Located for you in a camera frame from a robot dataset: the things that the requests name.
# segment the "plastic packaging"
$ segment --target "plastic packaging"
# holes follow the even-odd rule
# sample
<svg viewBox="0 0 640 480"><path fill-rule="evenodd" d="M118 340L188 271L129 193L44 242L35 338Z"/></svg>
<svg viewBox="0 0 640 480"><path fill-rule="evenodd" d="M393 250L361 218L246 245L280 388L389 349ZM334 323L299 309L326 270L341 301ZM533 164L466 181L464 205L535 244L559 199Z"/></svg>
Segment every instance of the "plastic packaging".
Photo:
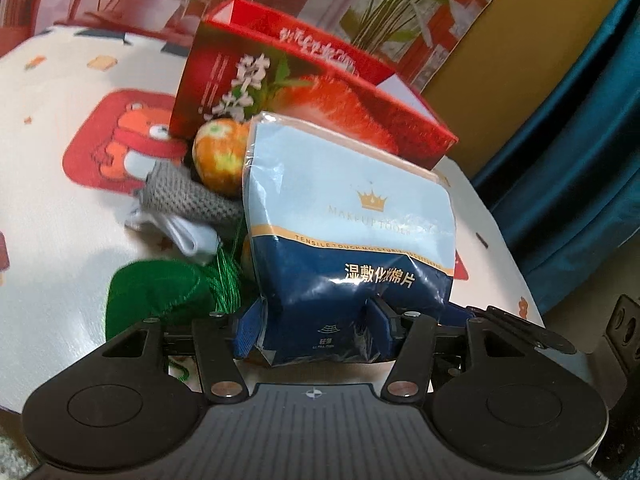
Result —
<svg viewBox="0 0 640 480"><path fill-rule="evenodd" d="M269 362L377 359L366 312L376 294L440 317L456 230L436 174L265 112L252 120L242 185Z"/></svg>

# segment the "cartoon bear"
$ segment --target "cartoon bear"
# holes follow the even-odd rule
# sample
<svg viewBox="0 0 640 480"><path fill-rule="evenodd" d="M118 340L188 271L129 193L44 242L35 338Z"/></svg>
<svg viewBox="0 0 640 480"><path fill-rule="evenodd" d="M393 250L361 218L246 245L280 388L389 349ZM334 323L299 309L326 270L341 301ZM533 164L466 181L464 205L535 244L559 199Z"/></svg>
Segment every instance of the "cartoon bear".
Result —
<svg viewBox="0 0 640 480"><path fill-rule="evenodd" d="M128 104L111 138L94 154L100 174L116 181L145 180L156 160L168 158L180 164L187 147L183 140L169 136L170 118L171 110Z"/></svg>

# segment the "red gift box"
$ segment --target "red gift box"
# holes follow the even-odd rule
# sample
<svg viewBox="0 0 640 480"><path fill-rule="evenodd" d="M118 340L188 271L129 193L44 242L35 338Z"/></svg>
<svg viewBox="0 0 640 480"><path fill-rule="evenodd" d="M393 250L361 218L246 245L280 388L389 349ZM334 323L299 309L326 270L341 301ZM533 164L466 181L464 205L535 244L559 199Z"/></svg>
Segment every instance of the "red gift box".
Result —
<svg viewBox="0 0 640 480"><path fill-rule="evenodd" d="M191 138L220 116L268 110L431 169L457 138L394 70L292 16L229 0L198 28L170 124Z"/></svg>

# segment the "white pot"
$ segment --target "white pot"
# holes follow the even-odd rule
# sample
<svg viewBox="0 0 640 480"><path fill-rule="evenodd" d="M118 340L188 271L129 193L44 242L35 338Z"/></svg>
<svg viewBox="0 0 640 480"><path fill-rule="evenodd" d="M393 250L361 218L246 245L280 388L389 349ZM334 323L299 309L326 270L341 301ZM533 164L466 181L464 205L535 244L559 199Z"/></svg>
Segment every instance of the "white pot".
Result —
<svg viewBox="0 0 640 480"><path fill-rule="evenodd" d="M157 32L180 7L180 0L120 0L120 21L131 27Z"/></svg>

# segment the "tablecloth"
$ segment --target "tablecloth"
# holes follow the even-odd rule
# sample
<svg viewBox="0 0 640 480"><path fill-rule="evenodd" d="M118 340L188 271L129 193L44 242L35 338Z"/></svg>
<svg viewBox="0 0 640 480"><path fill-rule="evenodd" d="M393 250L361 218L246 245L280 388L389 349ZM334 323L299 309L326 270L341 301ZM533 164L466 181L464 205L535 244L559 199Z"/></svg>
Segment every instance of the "tablecloth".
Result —
<svg viewBox="0 0 640 480"><path fill-rule="evenodd" d="M139 123L142 132L168 120L186 54L142 36L53 27L0 59L0 232L10 263L0 276L0 406L20 412L37 386L104 342L107 288L119 267L175 255L161 235L123 227L127 193L142 181L109 174L103 154L122 121ZM154 155L151 149L148 158ZM150 163L139 161L140 178ZM468 179L448 158L436 171L452 197L462 262L451 301L492 304L542 324ZM364 381L379 388L390 366L241 368L249 384Z"/></svg>

